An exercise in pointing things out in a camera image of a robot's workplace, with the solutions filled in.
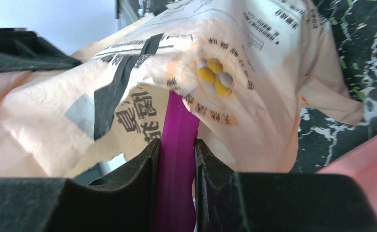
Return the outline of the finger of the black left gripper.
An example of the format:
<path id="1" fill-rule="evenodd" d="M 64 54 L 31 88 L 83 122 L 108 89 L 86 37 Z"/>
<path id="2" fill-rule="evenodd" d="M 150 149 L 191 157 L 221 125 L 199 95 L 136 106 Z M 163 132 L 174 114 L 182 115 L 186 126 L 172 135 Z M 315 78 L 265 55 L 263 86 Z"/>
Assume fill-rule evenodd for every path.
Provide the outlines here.
<path id="1" fill-rule="evenodd" d="M 0 28 L 0 73 L 68 70 L 81 65 L 34 31 Z"/>

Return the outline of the pink cat litter box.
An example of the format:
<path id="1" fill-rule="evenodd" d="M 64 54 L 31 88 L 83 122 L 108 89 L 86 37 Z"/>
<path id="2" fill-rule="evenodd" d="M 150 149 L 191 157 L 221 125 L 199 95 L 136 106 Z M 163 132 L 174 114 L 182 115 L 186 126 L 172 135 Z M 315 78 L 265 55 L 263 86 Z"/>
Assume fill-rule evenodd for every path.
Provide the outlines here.
<path id="1" fill-rule="evenodd" d="M 377 135 L 317 173 L 342 174 L 353 178 L 365 192 L 377 215 Z"/>

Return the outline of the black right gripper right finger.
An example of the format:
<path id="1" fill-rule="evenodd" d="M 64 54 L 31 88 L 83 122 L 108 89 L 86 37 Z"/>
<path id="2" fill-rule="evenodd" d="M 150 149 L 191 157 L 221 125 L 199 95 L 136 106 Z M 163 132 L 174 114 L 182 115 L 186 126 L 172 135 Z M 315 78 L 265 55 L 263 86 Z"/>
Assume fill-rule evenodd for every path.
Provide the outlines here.
<path id="1" fill-rule="evenodd" d="M 197 139 L 199 232 L 377 232 L 359 185 L 339 174 L 236 172 Z"/>

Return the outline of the purple litter scoop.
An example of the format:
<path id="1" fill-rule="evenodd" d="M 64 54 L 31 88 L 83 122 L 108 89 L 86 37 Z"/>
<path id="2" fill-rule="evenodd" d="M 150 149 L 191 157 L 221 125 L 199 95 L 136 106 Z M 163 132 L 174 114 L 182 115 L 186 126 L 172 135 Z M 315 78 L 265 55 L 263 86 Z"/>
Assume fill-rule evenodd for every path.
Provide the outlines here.
<path id="1" fill-rule="evenodd" d="M 196 224 L 192 185 L 199 119 L 171 91 L 162 131 L 154 210 L 155 232 L 192 232 Z"/>

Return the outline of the cat litter bag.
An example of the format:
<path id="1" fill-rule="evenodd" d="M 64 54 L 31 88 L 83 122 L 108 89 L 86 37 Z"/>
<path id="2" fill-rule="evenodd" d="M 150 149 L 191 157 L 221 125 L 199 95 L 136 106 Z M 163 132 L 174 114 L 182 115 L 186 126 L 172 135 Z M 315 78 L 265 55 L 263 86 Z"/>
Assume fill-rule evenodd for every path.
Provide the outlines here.
<path id="1" fill-rule="evenodd" d="M 184 0 L 72 55 L 0 73 L 0 177 L 74 177 L 166 138 L 169 95 L 235 170 L 288 172 L 303 107 L 362 119 L 311 0 Z"/>

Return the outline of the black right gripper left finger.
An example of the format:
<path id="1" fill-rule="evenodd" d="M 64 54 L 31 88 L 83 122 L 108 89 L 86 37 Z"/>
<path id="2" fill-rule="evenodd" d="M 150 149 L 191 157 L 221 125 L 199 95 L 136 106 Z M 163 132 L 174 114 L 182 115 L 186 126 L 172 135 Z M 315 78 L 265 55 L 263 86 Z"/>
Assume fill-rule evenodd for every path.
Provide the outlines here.
<path id="1" fill-rule="evenodd" d="M 90 184 L 0 178 L 0 232 L 150 232 L 160 140 Z"/>

